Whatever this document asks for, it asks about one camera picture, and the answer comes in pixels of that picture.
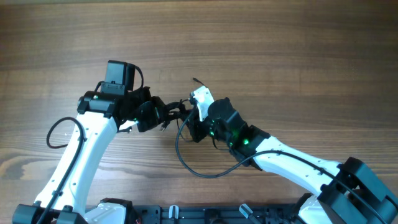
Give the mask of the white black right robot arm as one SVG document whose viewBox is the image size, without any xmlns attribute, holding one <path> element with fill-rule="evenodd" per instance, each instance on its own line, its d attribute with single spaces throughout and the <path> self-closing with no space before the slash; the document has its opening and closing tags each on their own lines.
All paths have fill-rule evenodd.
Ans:
<svg viewBox="0 0 398 224">
<path fill-rule="evenodd" d="M 241 166 L 280 175 L 308 190 L 295 217 L 303 223 L 391 223 L 397 197 L 361 160 L 328 161 L 296 150 L 247 123 L 228 98 L 190 98 L 184 120 L 194 141 L 205 136 L 226 143 Z"/>
</svg>

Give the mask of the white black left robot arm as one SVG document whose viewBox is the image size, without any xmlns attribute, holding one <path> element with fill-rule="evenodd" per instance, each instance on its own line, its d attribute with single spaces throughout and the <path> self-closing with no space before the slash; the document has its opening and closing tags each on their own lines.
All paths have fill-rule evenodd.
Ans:
<svg viewBox="0 0 398 224">
<path fill-rule="evenodd" d="M 32 205 L 17 206 L 13 223 L 139 223 L 132 202 L 106 198 L 86 211 L 93 177 L 110 142 L 133 126 L 140 132 L 178 118 L 181 101 L 165 104 L 149 87 L 134 89 L 141 69 L 131 63 L 108 61 L 106 76 L 78 101 L 74 132 L 49 182 Z"/>
</svg>

